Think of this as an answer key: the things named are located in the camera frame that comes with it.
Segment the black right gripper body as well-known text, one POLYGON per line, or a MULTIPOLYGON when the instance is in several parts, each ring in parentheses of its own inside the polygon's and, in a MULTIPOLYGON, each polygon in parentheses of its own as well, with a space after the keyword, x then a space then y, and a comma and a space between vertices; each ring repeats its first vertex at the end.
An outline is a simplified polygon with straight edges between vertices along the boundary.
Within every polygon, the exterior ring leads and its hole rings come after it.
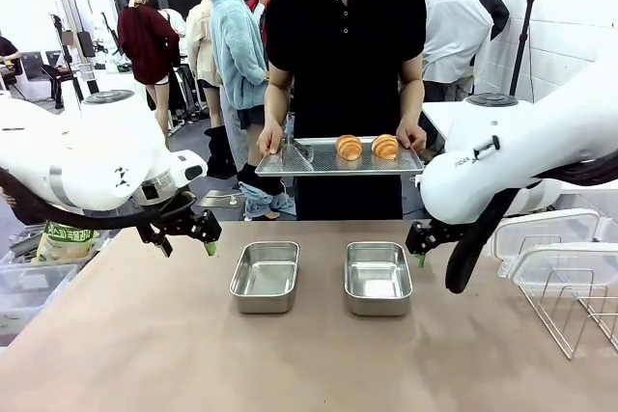
POLYGON ((457 242, 461 236, 461 225, 449 225, 436 219, 428 223, 414 221, 407 233, 406 247, 411 254, 426 255, 441 244, 457 242))

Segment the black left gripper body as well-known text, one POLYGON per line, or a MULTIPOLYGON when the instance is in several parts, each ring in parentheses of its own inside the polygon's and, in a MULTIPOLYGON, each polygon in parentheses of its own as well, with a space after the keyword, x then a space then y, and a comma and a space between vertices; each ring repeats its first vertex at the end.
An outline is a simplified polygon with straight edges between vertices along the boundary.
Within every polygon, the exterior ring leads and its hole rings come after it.
POLYGON ((188 236, 203 243, 211 243, 219 239, 222 228, 214 214, 204 209, 199 213, 187 210, 171 219, 159 219, 154 224, 138 226, 137 231, 145 243, 163 244, 168 235, 188 236))

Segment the person's left hand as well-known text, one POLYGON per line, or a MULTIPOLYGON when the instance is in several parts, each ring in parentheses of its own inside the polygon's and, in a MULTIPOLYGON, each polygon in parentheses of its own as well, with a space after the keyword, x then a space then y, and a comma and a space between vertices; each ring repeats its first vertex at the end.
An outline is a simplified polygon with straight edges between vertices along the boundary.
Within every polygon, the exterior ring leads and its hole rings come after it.
POLYGON ((418 123, 401 120, 396 137, 406 150, 420 153, 426 148, 427 133, 418 123))

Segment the person's right hand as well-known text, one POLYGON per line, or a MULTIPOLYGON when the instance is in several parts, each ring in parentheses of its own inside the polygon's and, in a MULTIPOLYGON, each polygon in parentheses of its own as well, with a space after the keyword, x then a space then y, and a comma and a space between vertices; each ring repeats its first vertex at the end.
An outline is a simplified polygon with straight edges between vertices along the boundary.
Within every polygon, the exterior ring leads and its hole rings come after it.
POLYGON ((277 154, 283 140, 283 129, 277 121, 266 121, 258 138, 258 147, 263 156, 277 154))

